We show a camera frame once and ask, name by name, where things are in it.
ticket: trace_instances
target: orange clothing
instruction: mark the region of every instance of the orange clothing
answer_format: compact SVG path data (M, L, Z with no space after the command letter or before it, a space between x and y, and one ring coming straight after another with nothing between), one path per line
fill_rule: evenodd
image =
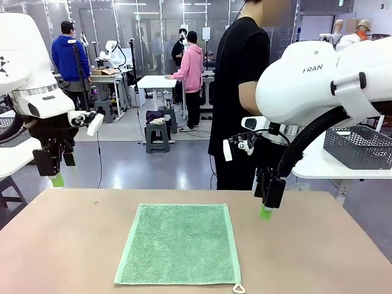
M359 30L359 31L357 32L357 35L361 38L361 41L366 41L366 40L368 40L368 37L367 37L367 35L365 34L364 31Z

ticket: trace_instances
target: blue jacket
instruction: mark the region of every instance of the blue jacket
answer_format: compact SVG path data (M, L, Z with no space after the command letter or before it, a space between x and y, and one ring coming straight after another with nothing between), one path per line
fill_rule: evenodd
M66 35L59 36L51 46L51 57L56 67L58 68L64 81L78 81L78 65L76 63L74 49L72 44L68 44L68 40L73 38ZM81 68L83 69L83 77L90 76L90 66L83 48L83 45L76 41L79 49L79 57L81 61Z

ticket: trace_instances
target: person in pink hoodie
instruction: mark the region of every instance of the person in pink hoodie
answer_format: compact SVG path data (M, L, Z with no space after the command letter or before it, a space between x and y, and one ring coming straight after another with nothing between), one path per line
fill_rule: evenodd
M180 132L190 132L198 127L200 122L200 89L202 88L203 57L202 49L196 45L197 34L188 32L187 41L189 48L185 51L181 68L173 75L165 76L171 80L183 80L188 109L188 123Z

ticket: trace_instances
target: person in black t-shirt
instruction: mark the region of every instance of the person in black t-shirt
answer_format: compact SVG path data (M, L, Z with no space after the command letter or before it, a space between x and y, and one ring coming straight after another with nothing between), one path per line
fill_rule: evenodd
M174 44L173 49L171 51L171 56L176 63L177 69L181 66L181 61L183 60L184 54L184 45L183 40L187 35L186 29L179 29L179 40Z
M255 100L256 86L270 64L270 38L261 28L262 18L263 1L245 0L241 15L225 31L219 43L208 148L208 153L215 159L218 190L252 190L256 169L261 167L255 154L248 156L244 151L238 151L231 162L226 162L223 141L249 131L241 127L243 118L261 115ZM271 157L269 142L257 145L262 145L265 157ZM278 152L275 161L279 162L280 156Z

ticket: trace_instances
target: stool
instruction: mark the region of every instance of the stool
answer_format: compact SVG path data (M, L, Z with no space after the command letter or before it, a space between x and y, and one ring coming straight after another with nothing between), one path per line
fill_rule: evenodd
M110 99L94 101L94 110L96 113L102 113L108 124L111 124L115 120L115 112L113 111L113 106L111 106Z
M162 143L153 143L151 141L151 133L152 132L160 132L160 136L162 137ZM161 125L156 124L147 124L146 125L146 152L148 154L154 151L167 153L170 151L170 141L167 135L166 123Z
M19 197L5 197L2 195L2 193L9 187L13 187ZM27 205L26 199L24 198L23 194L20 192L17 184L13 181L11 176L8 176L0 181L0 203L5 208L8 208L7 202L20 202L23 203L24 205Z
M170 131L172 134L177 134L177 119L176 112L174 111L174 107L170 107L170 109L165 108L164 106L160 106L158 108L164 115L170 115L171 126Z

